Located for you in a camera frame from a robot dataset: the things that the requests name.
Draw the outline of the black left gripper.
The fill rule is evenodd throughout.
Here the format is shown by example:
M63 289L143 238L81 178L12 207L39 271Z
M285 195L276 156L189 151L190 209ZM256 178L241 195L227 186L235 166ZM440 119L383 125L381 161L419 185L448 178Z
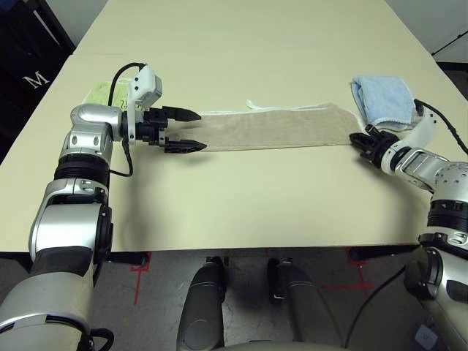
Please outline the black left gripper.
M169 140L166 142L165 130L168 119L174 121L199 121L201 116L192 110L180 107L163 106L150 108L143 113L143 120L137 122L136 140L146 142L150 146L165 147L167 154L190 154L204 150L207 145L195 140Z

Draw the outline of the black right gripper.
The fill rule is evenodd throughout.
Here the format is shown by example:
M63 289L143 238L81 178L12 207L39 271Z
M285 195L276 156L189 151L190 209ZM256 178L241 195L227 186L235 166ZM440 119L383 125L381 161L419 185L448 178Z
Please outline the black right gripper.
M390 132L379 131L375 126L368 124L365 133L352 133L349 135L352 146L362 150L360 156L380 169L385 152L398 141L398 137Z

